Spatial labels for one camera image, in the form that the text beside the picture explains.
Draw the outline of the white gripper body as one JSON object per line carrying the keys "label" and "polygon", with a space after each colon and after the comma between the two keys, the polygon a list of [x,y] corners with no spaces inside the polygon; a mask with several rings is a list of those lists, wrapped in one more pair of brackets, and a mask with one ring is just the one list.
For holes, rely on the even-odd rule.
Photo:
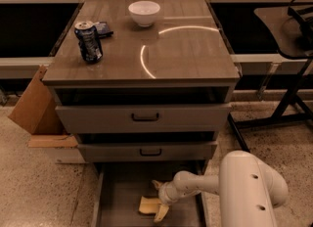
{"label": "white gripper body", "polygon": [[179,200],[179,192],[173,182],[162,183],[158,188],[158,198],[163,204],[171,205]]}

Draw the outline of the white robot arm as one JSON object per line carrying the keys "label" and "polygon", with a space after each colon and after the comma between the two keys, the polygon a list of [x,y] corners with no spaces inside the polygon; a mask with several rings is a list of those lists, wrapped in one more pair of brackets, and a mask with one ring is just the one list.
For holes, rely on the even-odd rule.
{"label": "white robot arm", "polygon": [[289,192],[279,172],[244,151],[228,153],[216,176],[180,171],[172,181],[155,186],[156,222],[162,221],[171,204],[207,192],[219,196],[222,227],[278,227],[274,209],[285,203]]}

